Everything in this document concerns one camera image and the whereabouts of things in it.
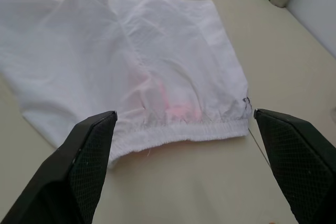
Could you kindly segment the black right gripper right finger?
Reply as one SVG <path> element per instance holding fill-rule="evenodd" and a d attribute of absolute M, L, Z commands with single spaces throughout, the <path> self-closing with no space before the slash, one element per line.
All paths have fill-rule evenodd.
<path fill-rule="evenodd" d="M 272 173 L 298 224 L 336 224 L 336 147 L 310 122 L 256 109 Z"/>

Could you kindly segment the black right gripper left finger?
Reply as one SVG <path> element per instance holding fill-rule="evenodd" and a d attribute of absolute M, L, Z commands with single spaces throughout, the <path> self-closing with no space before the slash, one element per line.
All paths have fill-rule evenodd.
<path fill-rule="evenodd" d="M 117 113 L 76 124 L 39 167 L 0 224 L 92 224 Z"/>

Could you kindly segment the white cloth garment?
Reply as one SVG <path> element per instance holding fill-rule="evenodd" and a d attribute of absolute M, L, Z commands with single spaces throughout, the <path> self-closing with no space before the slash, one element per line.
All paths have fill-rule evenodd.
<path fill-rule="evenodd" d="M 0 0 L 0 74 L 55 147 L 116 111 L 110 166 L 248 134 L 248 83 L 210 0 Z"/>

